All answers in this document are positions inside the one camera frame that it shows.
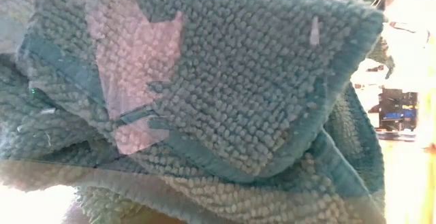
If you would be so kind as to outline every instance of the folded rug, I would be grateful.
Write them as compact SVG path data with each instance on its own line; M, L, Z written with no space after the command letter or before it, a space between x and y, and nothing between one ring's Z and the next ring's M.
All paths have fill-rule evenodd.
M94 223L384 223L349 83L382 22L361 0L35 0L0 66L1 179L94 191Z

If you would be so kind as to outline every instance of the textured loop pile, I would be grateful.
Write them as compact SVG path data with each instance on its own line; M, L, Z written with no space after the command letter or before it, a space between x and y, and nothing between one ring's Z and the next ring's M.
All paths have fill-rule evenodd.
M0 63L0 180L79 187L92 223L384 223L349 83L361 0L34 0Z

